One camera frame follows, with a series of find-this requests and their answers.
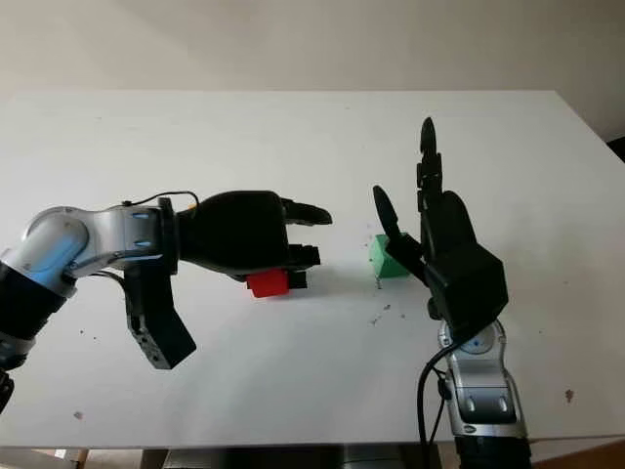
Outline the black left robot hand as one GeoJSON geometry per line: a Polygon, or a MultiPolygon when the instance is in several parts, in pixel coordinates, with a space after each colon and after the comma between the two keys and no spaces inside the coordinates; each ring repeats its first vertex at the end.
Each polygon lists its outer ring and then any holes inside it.
{"type": "Polygon", "coordinates": [[[270,270],[301,272],[320,264],[318,248],[292,244],[287,227],[327,226],[331,214],[272,191],[213,195],[177,214],[180,259],[245,278],[270,270]]]}

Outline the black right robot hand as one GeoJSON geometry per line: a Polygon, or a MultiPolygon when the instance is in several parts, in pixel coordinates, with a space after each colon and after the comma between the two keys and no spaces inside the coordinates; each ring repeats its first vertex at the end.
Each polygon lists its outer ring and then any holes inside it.
{"type": "Polygon", "coordinates": [[[382,187],[373,187],[375,207],[387,240],[385,252],[408,272],[426,280],[426,267],[442,255],[477,241],[467,208],[458,194],[442,188],[442,162],[436,128],[427,117],[421,127],[417,163],[417,206],[421,238],[403,233],[390,198],[382,187]]]}

